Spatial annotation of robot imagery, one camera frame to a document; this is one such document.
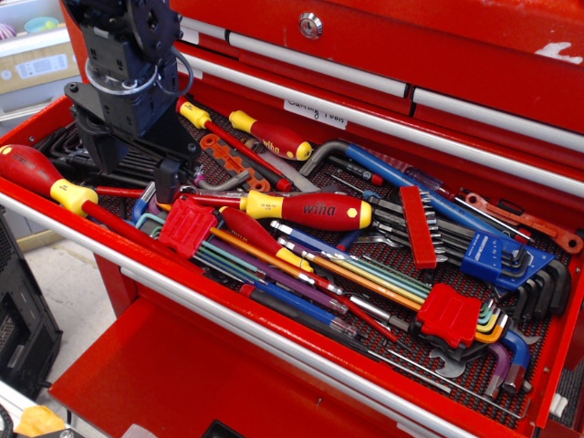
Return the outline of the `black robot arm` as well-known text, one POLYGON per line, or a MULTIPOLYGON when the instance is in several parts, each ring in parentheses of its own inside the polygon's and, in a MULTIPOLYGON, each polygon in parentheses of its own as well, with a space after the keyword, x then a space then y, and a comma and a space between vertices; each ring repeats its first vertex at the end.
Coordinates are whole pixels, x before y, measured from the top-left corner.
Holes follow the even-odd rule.
POLYGON ((90 157, 113 172, 134 148, 155 160, 160 202, 171 203, 193 177, 200 149, 177 114, 185 95, 175 47, 182 17, 166 1, 67 1, 88 58, 84 83, 66 86, 90 157))

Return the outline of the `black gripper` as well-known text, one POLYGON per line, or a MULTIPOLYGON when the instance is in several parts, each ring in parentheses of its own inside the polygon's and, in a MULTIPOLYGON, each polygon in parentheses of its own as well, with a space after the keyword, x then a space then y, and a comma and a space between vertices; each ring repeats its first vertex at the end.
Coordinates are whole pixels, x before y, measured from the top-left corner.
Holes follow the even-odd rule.
MULTIPOLYGON (((137 75, 117 78, 89 57, 85 64, 88 80, 65 88, 73 101, 81 142, 105 173, 112 173, 129 151, 129 146, 113 134, 147 139, 174 151, 187 141, 195 144, 176 110, 181 94, 177 58, 166 57, 159 66, 137 66, 137 75)), ((154 169, 154 182, 157 200, 172 203, 187 182, 183 162, 163 159, 154 169)))

